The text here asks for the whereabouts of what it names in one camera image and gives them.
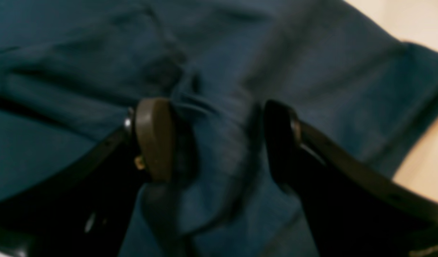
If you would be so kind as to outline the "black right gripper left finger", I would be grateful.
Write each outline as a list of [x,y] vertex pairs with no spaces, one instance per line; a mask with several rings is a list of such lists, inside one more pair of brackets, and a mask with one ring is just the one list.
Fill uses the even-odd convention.
[[174,148],[169,99],[142,99],[85,156],[0,201],[0,257],[116,257],[140,187],[170,181]]

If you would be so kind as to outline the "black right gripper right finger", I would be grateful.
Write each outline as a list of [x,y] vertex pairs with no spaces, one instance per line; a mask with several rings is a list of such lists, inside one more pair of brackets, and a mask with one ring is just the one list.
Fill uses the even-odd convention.
[[322,257],[438,257],[438,203],[372,171],[291,107],[263,110],[274,182],[300,198]]

